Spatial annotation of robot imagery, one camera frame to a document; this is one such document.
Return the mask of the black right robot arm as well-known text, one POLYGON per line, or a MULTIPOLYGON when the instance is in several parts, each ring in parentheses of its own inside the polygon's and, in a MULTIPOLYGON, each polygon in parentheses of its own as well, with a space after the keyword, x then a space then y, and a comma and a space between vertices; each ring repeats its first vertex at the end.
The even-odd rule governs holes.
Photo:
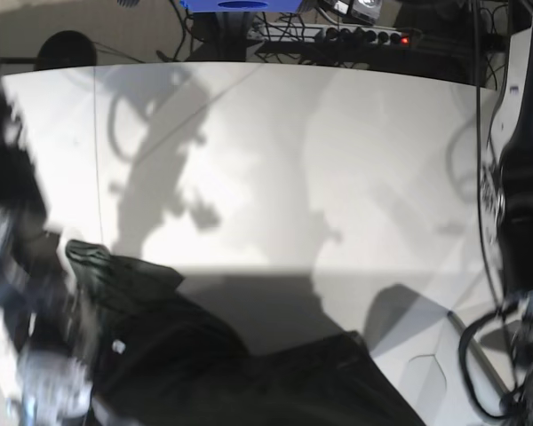
POLYGON ((92 384, 79 353, 82 304, 66 286, 46 219, 24 122, 0 70, 0 309, 21 393, 8 408, 21 425, 85 425, 92 384))

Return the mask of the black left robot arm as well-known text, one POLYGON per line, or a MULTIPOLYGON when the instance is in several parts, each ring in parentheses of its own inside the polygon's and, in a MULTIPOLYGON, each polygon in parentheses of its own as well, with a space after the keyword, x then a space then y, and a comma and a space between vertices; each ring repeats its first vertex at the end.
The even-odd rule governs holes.
POLYGON ((495 308, 461 335, 458 362, 467 371, 467 345, 492 320, 501 321, 511 369, 524 369, 521 383, 506 390, 500 414, 492 414, 473 390, 480 415, 504 425, 533 425, 533 1, 511 1, 531 26, 527 57, 513 71, 513 53, 521 51, 523 32, 507 32, 504 81, 486 133, 476 133, 476 189, 481 255, 494 291, 495 308))

